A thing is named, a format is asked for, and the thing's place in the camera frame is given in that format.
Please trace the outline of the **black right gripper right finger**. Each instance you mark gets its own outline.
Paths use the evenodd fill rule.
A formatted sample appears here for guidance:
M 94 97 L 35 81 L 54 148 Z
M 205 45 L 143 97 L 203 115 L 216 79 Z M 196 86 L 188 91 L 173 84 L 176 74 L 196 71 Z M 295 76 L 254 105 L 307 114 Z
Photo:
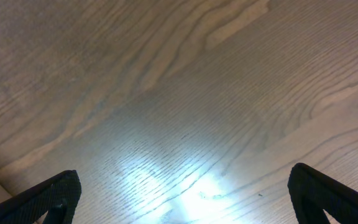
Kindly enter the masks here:
M 318 170 L 295 164 L 287 187 L 299 223 L 358 223 L 358 192 Z

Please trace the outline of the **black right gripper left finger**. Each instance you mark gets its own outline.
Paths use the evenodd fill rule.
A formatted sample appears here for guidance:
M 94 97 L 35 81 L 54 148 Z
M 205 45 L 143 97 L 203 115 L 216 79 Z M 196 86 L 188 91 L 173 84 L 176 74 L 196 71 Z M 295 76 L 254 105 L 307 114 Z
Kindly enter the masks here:
M 71 224 L 81 196 L 76 170 L 65 170 L 0 203 L 0 224 Z

